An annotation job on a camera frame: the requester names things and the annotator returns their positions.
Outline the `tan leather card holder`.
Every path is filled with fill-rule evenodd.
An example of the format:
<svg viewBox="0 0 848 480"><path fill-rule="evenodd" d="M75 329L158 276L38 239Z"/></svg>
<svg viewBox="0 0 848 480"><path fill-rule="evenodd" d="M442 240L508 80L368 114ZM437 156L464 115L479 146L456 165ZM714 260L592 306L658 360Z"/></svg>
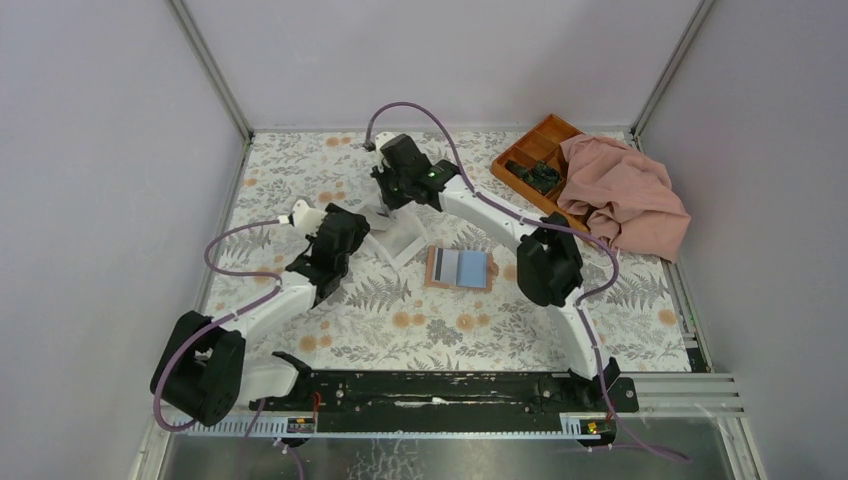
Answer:
<svg viewBox="0 0 848 480"><path fill-rule="evenodd" d="M436 283L431 278L434 250L436 248L444 247L431 245L428 248L426 273L424 278L424 284L426 286L443 289L469 290L475 292L490 292L492 290L495 277L495 264L491 253L478 250L454 249L460 252L458 278L455 285L446 285Z"/></svg>

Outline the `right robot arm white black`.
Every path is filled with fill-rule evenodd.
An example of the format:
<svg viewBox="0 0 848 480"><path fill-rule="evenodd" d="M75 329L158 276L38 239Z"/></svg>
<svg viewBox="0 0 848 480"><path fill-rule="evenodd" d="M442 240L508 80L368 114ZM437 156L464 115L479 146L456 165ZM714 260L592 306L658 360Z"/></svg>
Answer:
<svg viewBox="0 0 848 480"><path fill-rule="evenodd" d="M459 160L436 163L407 134L367 135L364 147L376 156L372 177L390 211L414 202L463 219L508 248L516 257L517 285L524 297L546 310L566 354L566 370L582 377L575 402L597 412L613 398L607 379L619 368L600 343L584 307L582 232L564 216L531 215L475 186Z"/></svg>

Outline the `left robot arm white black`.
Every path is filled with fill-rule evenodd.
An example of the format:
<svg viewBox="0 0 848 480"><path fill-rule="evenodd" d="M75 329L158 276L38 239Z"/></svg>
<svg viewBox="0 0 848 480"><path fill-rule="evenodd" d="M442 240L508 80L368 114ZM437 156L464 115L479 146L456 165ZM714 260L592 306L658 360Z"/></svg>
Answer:
<svg viewBox="0 0 848 480"><path fill-rule="evenodd" d="M255 225L287 225L307 247L280 273L253 272L269 281L268 292L217 319L191 310L177 320L150 383L154 419L165 431L180 432L197 423L213 426L240 401L261 399L254 387L243 386L246 374L260 376L266 385L270 371L247 365L249 343L331 296L370 231L362 214L333 203L319 209L304 200L296 201L290 213Z"/></svg>

